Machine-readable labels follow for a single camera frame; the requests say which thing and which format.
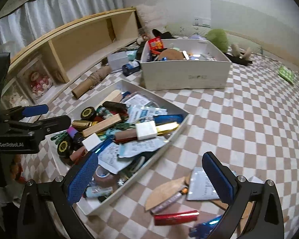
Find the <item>pillow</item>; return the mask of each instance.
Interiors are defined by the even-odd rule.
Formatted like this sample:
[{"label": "pillow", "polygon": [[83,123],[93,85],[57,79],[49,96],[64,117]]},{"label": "pillow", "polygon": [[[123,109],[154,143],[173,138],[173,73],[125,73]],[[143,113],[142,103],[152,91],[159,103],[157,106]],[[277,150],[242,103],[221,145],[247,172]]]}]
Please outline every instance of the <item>pillow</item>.
[{"label": "pillow", "polygon": [[164,17],[166,13],[164,13],[162,6],[140,4],[136,6],[136,11],[142,27],[149,34],[150,38],[155,38],[152,33],[152,29],[154,28],[161,33],[166,32],[165,25],[167,24],[167,20]]},{"label": "pillow", "polygon": [[228,51],[228,39],[223,29],[212,29],[207,33],[206,38],[218,47],[221,52],[226,53]]}]

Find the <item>green stuffed toy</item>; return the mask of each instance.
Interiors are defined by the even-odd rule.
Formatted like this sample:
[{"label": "green stuffed toy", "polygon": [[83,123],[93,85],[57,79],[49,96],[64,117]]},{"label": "green stuffed toy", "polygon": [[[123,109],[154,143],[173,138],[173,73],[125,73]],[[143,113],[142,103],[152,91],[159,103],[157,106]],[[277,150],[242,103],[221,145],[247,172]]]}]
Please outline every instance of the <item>green stuffed toy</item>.
[{"label": "green stuffed toy", "polygon": [[223,29],[216,28],[210,30],[206,35],[206,39],[208,39],[211,43],[218,47],[221,52],[227,52],[229,43],[226,33]]}]

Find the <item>medicine packet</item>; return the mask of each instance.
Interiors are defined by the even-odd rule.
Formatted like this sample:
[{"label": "medicine packet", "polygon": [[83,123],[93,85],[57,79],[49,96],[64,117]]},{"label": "medicine packet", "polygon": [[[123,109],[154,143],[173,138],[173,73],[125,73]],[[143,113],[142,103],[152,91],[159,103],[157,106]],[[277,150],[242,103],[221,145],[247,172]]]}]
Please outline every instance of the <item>medicine packet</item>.
[{"label": "medicine packet", "polygon": [[144,95],[139,92],[134,92],[129,96],[126,96],[121,103],[125,103],[127,107],[133,107],[136,105],[146,106],[151,103],[151,100],[146,98]]},{"label": "medicine packet", "polygon": [[148,107],[148,106],[134,106],[128,109],[129,118],[126,122],[134,123],[137,119],[148,116],[148,118],[142,119],[139,122],[151,121],[153,116],[166,115],[167,109]]},{"label": "medicine packet", "polygon": [[190,177],[187,200],[219,199],[216,190],[202,167],[195,167]]}]

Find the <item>white eraser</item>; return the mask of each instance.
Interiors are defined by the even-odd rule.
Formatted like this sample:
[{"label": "white eraser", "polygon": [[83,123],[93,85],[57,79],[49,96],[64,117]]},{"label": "white eraser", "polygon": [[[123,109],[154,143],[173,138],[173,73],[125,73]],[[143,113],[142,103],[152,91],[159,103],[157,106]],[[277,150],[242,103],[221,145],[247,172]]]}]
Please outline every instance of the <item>white eraser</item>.
[{"label": "white eraser", "polygon": [[254,182],[254,183],[264,183],[261,179],[257,178],[256,176],[252,176],[249,179],[250,182]]},{"label": "white eraser", "polygon": [[85,146],[87,151],[91,151],[93,148],[95,148],[101,142],[102,141],[99,139],[99,137],[96,135],[96,133],[93,133],[89,137],[84,139],[82,141],[82,144]]},{"label": "white eraser", "polygon": [[137,140],[150,139],[157,136],[155,121],[136,123]]}]

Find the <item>cardboard box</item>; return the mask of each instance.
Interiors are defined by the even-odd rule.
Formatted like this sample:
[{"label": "cardboard box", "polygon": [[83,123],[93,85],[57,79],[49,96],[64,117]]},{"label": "cardboard box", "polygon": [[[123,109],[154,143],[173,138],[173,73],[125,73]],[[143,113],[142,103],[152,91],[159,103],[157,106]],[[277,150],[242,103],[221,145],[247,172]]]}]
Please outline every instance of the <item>cardboard box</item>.
[{"label": "cardboard box", "polygon": [[[118,199],[128,188],[131,186],[134,182],[136,182],[142,175],[145,174],[145,172],[151,167],[153,163],[155,163],[160,156],[166,151],[166,149],[169,147],[171,142],[175,141],[176,138],[179,136],[179,134],[182,133],[183,129],[186,126],[187,120],[189,118],[188,112],[185,110],[177,107],[176,105],[170,103],[169,101],[163,99],[162,97],[142,88],[139,86],[136,86],[134,84],[131,84],[129,82],[126,82],[124,80],[118,81],[102,91],[100,91],[98,94],[90,97],[86,101],[79,104],[75,109],[71,110],[68,113],[68,116],[71,118],[71,120],[79,120],[80,114],[86,107],[89,106],[97,106],[105,97],[107,97],[112,91],[120,89],[121,91],[129,91],[131,93],[133,92],[140,92],[147,98],[155,101],[158,105],[160,105],[162,108],[167,109],[168,114],[182,114],[184,117],[184,121],[179,125],[177,130],[173,132],[173,134],[169,137],[169,143],[167,143],[165,146],[160,148],[122,187],[120,187],[117,191],[115,191],[110,197],[108,197],[105,201],[100,203],[98,199],[84,199],[81,198],[81,200],[77,203],[79,208],[83,211],[85,215],[96,215],[97,213],[104,210],[109,204],[114,202],[116,199]],[[53,135],[46,136],[49,146],[50,146],[50,152],[52,153],[55,165],[61,175],[66,175],[67,171],[70,169],[69,166],[65,165],[59,158],[59,155],[57,153],[57,146],[55,145],[54,141],[51,141],[50,137]]]},{"label": "cardboard box", "polygon": [[177,47],[191,54],[210,54],[217,61],[170,60],[147,62],[148,41],[141,57],[145,86],[150,91],[173,89],[223,89],[231,61],[211,42],[200,39],[163,39],[165,48]]}]

